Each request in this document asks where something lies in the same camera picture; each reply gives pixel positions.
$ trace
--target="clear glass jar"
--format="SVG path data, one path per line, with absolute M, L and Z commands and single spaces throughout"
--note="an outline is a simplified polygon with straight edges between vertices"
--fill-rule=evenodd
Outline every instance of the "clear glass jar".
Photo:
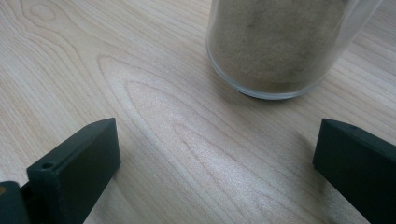
M 312 90 L 381 0 L 213 0 L 206 47 L 244 94 L 279 100 Z

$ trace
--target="table surface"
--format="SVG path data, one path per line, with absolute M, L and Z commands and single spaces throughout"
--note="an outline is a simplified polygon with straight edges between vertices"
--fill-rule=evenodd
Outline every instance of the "table surface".
M 86 223 L 365 223 L 312 158 L 323 118 L 396 144 L 396 1 L 307 95 L 238 93 L 209 0 L 0 1 L 0 181 L 116 118 L 122 165 Z

